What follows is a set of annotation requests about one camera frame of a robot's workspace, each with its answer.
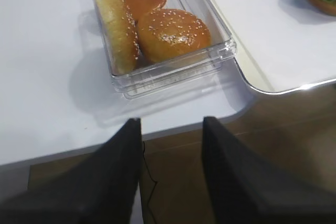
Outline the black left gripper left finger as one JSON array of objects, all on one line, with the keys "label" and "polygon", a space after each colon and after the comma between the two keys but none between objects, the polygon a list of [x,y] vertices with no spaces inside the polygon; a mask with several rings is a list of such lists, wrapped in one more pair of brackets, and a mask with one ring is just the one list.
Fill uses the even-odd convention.
[{"label": "black left gripper left finger", "polygon": [[1,223],[130,223],[142,165],[140,119],[129,119],[76,167],[1,203]]}]

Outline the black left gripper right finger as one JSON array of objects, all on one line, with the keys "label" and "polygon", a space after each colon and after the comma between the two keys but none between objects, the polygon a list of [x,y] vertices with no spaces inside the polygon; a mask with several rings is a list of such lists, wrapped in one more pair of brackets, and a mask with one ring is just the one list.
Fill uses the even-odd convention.
[{"label": "black left gripper right finger", "polygon": [[203,119],[202,165],[217,223],[335,223],[335,194],[295,178]]}]

